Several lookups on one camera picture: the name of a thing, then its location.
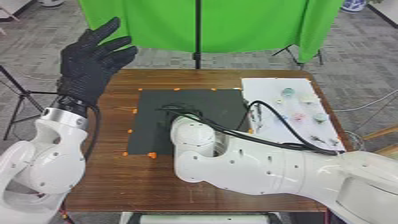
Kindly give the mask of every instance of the black glove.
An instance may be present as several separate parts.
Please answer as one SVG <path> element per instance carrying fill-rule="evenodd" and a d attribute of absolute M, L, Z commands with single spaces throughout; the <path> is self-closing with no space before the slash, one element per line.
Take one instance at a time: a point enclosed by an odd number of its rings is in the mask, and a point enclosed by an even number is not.
<path fill-rule="evenodd" d="M 60 52 L 59 94 L 91 105 L 96 105 L 112 75 L 135 59 L 135 46 L 115 51 L 131 43 L 130 36 L 98 45 L 119 25 L 121 20 L 115 17 L 94 31 L 85 31 L 78 42 Z"/>

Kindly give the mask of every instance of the black cable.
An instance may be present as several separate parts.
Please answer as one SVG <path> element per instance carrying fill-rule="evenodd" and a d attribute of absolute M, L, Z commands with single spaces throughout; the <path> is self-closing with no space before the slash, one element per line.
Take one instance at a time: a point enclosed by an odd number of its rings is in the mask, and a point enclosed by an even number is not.
<path fill-rule="evenodd" d="M 87 151 L 83 154 L 85 161 L 89 161 L 89 158 L 91 158 L 91 154 L 92 154 L 92 150 L 94 150 L 96 142 L 98 142 L 99 128 L 101 128 L 101 110 L 99 110 L 98 106 L 92 106 L 92 105 L 89 105 L 89 108 L 91 108 L 91 110 L 94 112 L 94 116 L 96 116 L 96 127 L 94 127 L 94 134 L 92 134 L 89 148 L 87 148 Z"/>
<path fill-rule="evenodd" d="M 279 148 L 284 148 L 284 149 L 291 149 L 291 150 L 311 150 L 313 152 L 320 153 L 320 154 L 325 154 L 325 155 L 336 155 L 338 153 L 343 153 L 343 151 L 336 152 L 336 151 L 330 151 L 327 149 L 322 149 L 318 146 L 314 146 L 307 141 L 306 139 L 300 137 L 298 133 L 295 132 L 288 122 L 284 121 L 284 118 L 282 118 L 282 115 L 279 114 L 279 112 L 275 111 L 275 109 L 272 108 L 272 106 L 263 102 L 263 101 L 254 101 L 247 107 L 247 112 L 245 112 L 245 116 L 243 116 L 243 119 L 242 121 L 245 120 L 245 117 L 247 117 L 247 114 L 250 112 L 250 107 L 252 105 L 263 105 L 268 110 L 274 112 L 277 118 L 281 119 L 282 121 L 282 124 L 291 132 L 291 134 L 295 135 L 297 139 L 300 140 L 300 142 L 304 144 L 298 144 L 298 143 L 275 143 L 275 142 L 270 142 L 256 137 L 252 137 L 250 135 L 247 134 L 242 134 L 240 132 L 236 132 L 234 130 L 227 129 L 224 126 L 220 126 L 210 119 L 206 119 L 201 114 L 197 114 L 197 112 L 194 111 L 190 114 L 195 115 L 197 118 L 192 118 L 192 116 L 186 115 L 186 108 L 183 108 L 181 106 L 176 106 L 176 105 L 165 105 L 160 110 L 174 113 L 176 115 L 186 117 L 188 119 L 192 119 L 194 121 L 197 121 L 199 123 L 206 124 L 220 133 L 224 133 L 226 135 L 231 135 L 233 137 L 247 140 L 247 141 L 252 141 L 252 142 L 258 142 L 265 145 L 270 145 L 274 147 L 279 147 Z"/>
<path fill-rule="evenodd" d="M 87 151 L 85 151 L 85 154 L 83 154 L 85 162 L 89 161 L 91 154 L 92 154 L 92 150 L 94 150 L 94 147 L 96 147 L 98 136 L 99 136 L 99 128 L 101 128 L 101 110 L 99 110 L 98 106 L 92 106 L 92 105 L 89 105 L 89 108 L 91 108 L 91 110 L 94 112 L 96 127 L 94 127 L 94 134 L 92 134 L 91 144 L 89 144 Z M 66 213 L 66 219 L 64 219 L 64 221 L 69 224 L 75 224 L 73 219 L 71 219 L 71 217 L 67 215 L 67 211 L 66 211 L 66 201 L 60 204 L 60 209 L 62 209 L 62 211 Z"/>

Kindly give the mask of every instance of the finger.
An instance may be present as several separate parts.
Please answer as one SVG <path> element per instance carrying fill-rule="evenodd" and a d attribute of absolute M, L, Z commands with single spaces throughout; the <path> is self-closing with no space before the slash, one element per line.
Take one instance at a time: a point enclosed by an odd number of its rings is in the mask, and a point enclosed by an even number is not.
<path fill-rule="evenodd" d="M 137 50 L 137 47 L 133 46 L 126 48 L 124 50 L 119 50 L 114 53 L 110 53 L 110 55 L 101 60 L 103 66 L 107 68 L 112 68 L 112 67 L 121 67 L 123 64 L 126 65 L 131 62 L 131 61 L 128 62 L 126 59 L 135 57 L 137 52 L 139 50 Z"/>
<path fill-rule="evenodd" d="M 121 68 L 131 63 L 133 59 L 135 59 L 135 54 L 131 54 L 119 60 L 119 62 L 115 64 L 117 70 L 121 70 Z"/>
<path fill-rule="evenodd" d="M 117 50 L 128 44 L 131 44 L 131 37 L 130 36 L 114 39 L 105 44 L 101 44 L 101 46 L 96 48 L 96 51 L 92 53 L 92 57 L 94 58 L 103 58 L 114 52 L 114 50 Z"/>
<path fill-rule="evenodd" d="M 78 37 L 78 42 L 82 42 L 82 41 L 87 39 L 91 33 L 92 33 L 92 30 L 91 30 L 91 29 L 85 29 L 83 34 L 82 34 L 82 36 Z"/>
<path fill-rule="evenodd" d="M 101 27 L 91 32 L 91 35 L 85 38 L 85 44 L 89 47 L 98 46 L 99 42 L 115 32 L 119 26 L 121 26 L 121 19 L 114 17 L 114 19 L 110 19 L 110 21 L 101 25 Z"/>

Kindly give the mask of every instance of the green screen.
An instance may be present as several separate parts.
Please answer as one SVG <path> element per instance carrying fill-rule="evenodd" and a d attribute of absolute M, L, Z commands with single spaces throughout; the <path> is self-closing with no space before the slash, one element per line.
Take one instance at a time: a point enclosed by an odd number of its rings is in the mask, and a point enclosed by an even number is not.
<path fill-rule="evenodd" d="M 202 52 L 300 47 L 298 61 L 322 47 L 343 0 L 202 0 Z M 133 44 L 195 51 L 195 0 L 80 0 L 91 28 L 117 16 Z"/>

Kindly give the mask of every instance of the black mat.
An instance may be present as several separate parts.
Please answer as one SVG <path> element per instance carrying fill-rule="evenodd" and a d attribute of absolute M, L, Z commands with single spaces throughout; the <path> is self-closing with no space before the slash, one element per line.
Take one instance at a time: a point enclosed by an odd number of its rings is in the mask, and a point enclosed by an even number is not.
<path fill-rule="evenodd" d="M 139 114 L 128 142 L 128 154 L 174 153 L 171 143 L 172 115 L 156 109 L 169 104 L 185 105 L 202 112 L 220 125 L 234 129 L 245 114 L 240 90 L 144 90 L 139 99 Z"/>

